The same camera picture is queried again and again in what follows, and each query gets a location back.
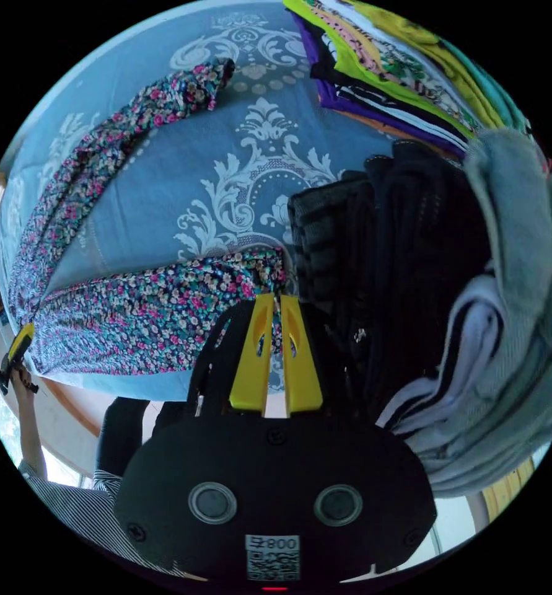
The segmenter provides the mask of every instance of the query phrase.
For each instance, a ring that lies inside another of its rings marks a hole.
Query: black pants
[[[96,447],[95,470],[122,477],[142,443],[144,413],[150,401],[117,397],[104,414]],[[185,402],[163,404],[152,435],[183,416]]]

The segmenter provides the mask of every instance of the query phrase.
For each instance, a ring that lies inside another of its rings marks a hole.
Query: striped shirt
[[[185,574],[175,566],[171,571],[150,564],[135,551],[113,512],[121,478],[106,471],[94,472],[91,490],[47,482],[36,475],[26,461],[18,470],[48,509],[80,537],[121,558],[174,576]]]

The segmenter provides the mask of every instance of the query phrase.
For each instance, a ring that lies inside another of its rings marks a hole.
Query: gray sweater
[[[437,498],[491,485],[552,439],[552,176],[511,130],[472,142],[464,169],[507,315],[497,353],[456,411],[406,441]]]

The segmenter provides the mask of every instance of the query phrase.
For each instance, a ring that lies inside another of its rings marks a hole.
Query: window
[[[22,448],[20,445],[20,424],[13,411],[3,399],[0,393],[0,438],[9,457],[17,467],[22,460]],[[74,487],[91,487],[91,480],[62,463],[55,455],[43,447],[45,454],[46,470],[48,479],[55,483],[71,485]]]

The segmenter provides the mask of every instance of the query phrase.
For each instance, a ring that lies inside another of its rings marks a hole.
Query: screw
[[[414,547],[420,541],[422,541],[422,535],[419,529],[413,529],[404,537],[404,544],[408,547]]]
[[[134,541],[142,542],[146,540],[146,532],[135,522],[127,525],[127,532]]]
[[[268,430],[268,443],[272,446],[281,446],[286,442],[286,435],[280,428],[271,428]]]

